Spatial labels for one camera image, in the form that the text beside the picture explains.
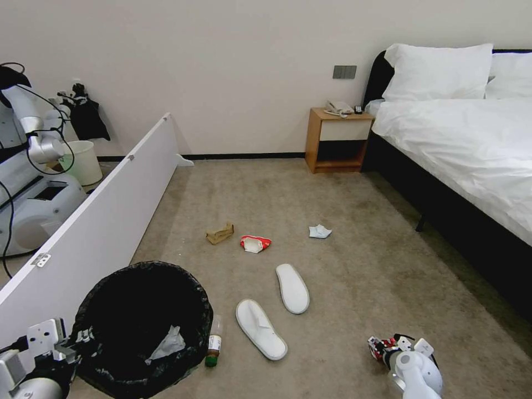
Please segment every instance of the white duvet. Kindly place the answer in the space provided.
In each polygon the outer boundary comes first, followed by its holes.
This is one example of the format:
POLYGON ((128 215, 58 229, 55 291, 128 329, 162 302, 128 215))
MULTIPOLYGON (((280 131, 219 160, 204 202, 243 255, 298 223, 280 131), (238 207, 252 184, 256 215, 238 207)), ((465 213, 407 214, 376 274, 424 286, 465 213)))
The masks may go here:
POLYGON ((532 245, 532 98, 384 102, 373 131, 532 245))

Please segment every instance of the wall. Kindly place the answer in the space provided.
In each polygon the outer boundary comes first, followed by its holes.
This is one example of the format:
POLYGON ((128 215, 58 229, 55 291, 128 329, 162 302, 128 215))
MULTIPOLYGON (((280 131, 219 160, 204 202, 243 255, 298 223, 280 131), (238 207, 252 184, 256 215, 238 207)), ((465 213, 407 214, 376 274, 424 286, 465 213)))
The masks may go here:
POLYGON ((361 101, 394 42, 532 48, 529 0, 3 0, 0 58, 42 94, 81 78, 123 155, 166 111, 184 154, 304 151, 308 111, 361 101), (359 66, 332 80, 334 64, 359 66))

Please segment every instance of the trash can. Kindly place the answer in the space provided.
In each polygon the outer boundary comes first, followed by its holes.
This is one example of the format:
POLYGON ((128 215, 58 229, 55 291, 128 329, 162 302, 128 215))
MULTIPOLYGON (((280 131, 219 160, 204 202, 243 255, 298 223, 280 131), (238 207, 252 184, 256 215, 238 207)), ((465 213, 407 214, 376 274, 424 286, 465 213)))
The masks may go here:
POLYGON ((81 335, 76 374, 115 398, 149 398, 185 378, 205 357, 213 312, 192 274, 164 262, 141 262, 102 279, 76 314, 81 335), (146 361, 179 326, 185 348, 146 361))
POLYGON ((92 141, 69 141, 68 145, 74 153, 74 164, 72 165, 72 152, 66 144, 63 144, 65 155, 59 159, 63 169, 68 169, 68 174, 78 179, 82 186, 88 186, 101 180, 103 177, 100 164, 94 153, 94 143, 92 141))

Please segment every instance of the black bed frame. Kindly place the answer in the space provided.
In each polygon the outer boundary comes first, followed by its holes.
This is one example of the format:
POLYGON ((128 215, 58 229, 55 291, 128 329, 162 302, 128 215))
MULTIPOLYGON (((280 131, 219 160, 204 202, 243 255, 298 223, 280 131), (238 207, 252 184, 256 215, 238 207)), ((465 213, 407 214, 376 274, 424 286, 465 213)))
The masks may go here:
MULTIPOLYGON (((494 50, 509 52, 532 50, 494 50)), ((377 56, 371 68, 364 106, 382 98, 393 77, 393 68, 384 59, 384 53, 377 56)), ((362 171, 378 171, 383 175, 419 211, 417 231, 423 229, 427 220, 524 318, 532 321, 532 293, 528 291, 532 277, 531 246, 373 132, 362 171)))

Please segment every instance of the wooden nightstand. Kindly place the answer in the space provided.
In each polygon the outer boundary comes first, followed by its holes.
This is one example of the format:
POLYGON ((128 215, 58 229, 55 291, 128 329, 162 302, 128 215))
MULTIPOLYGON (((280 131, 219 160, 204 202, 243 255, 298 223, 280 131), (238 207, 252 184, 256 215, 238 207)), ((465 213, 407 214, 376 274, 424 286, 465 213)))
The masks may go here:
POLYGON ((323 110, 310 109, 305 150, 310 171, 360 172, 375 118, 367 113, 340 118, 323 110))

